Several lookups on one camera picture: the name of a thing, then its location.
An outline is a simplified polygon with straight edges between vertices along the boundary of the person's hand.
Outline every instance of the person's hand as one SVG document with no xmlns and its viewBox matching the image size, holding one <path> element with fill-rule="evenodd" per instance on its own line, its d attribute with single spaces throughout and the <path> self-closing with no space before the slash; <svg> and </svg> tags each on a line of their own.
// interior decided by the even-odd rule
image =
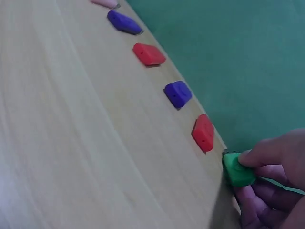
<svg viewBox="0 0 305 229">
<path fill-rule="evenodd" d="M 255 168 L 258 176 L 276 180 L 286 187 L 305 190 L 305 129 L 297 129 L 263 140 L 244 152 L 239 162 Z M 243 229 L 304 229 L 305 197 L 258 179 L 252 186 L 238 188 Z"/>
</svg>

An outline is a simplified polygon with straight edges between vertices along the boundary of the wood grain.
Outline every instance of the wood grain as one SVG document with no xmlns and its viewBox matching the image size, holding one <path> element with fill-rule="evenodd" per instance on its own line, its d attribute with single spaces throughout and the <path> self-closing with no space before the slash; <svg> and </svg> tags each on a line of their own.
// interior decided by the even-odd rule
<svg viewBox="0 0 305 229">
<path fill-rule="evenodd" d="M 0 228 L 238 228 L 221 151 L 190 132 L 203 110 L 163 94 L 168 60 L 132 53 L 86 0 L 0 0 Z"/>
</svg>

